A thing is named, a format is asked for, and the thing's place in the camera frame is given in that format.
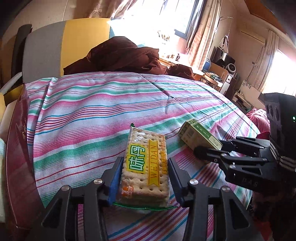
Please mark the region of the striped pink green tablecloth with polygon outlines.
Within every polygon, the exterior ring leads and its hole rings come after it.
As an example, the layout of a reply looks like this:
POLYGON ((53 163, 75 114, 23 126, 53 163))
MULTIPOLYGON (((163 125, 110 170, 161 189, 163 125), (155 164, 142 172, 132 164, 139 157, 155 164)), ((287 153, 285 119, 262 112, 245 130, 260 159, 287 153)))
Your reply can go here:
POLYGON ((27 84, 27 138, 37 189, 47 205, 62 185, 88 184, 123 156, 130 125, 166 137, 166 152, 203 184, 219 188, 224 173, 203 165, 179 139, 192 118, 221 140, 256 137, 258 128, 208 85, 168 75, 94 72, 27 84))

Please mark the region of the cracker biscuit pack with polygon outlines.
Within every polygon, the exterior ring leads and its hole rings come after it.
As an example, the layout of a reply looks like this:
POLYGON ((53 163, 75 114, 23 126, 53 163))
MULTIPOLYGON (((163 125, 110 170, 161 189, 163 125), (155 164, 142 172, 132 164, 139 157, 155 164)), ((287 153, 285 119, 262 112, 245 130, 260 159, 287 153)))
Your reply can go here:
POLYGON ((164 211, 170 204, 166 137, 130 125, 115 205, 164 211))

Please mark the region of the dark red jacket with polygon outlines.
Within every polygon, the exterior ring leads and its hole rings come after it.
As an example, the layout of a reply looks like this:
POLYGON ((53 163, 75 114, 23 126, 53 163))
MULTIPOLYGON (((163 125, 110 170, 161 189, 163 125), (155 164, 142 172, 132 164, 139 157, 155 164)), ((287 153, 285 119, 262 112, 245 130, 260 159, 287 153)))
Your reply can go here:
POLYGON ((159 50, 138 47, 126 37, 115 36, 92 48, 88 54, 64 69, 64 75, 109 71, 171 75, 193 80, 190 67, 177 64, 167 67, 159 62, 159 50))

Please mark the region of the green white small box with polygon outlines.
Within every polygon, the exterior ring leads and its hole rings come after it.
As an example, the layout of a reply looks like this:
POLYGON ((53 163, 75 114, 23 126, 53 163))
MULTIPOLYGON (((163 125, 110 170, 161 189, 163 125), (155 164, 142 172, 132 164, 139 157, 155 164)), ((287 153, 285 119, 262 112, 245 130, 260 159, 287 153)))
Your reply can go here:
POLYGON ((178 136, 193 151, 200 147, 215 150, 221 150, 222 148, 222 143, 195 118, 183 123, 178 132, 178 136))

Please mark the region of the black stereo speaker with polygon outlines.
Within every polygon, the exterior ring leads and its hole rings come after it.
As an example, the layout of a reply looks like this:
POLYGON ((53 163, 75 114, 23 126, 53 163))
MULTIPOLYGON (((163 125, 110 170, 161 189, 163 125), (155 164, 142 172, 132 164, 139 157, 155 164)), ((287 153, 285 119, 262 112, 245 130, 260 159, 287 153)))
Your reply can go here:
POLYGON ((236 72, 235 60, 220 47, 214 47, 210 61, 226 69, 230 75, 236 72))

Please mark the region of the wooden desk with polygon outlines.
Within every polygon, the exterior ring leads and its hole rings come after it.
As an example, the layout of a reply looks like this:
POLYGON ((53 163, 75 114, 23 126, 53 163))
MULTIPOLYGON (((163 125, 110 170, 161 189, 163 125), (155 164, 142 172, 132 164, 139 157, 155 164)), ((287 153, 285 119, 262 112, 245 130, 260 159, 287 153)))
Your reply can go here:
POLYGON ((190 80, 200 81, 204 73, 197 67, 189 64, 185 55, 177 54, 173 58, 161 56, 159 62, 167 67, 166 74, 182 77, 190 80))

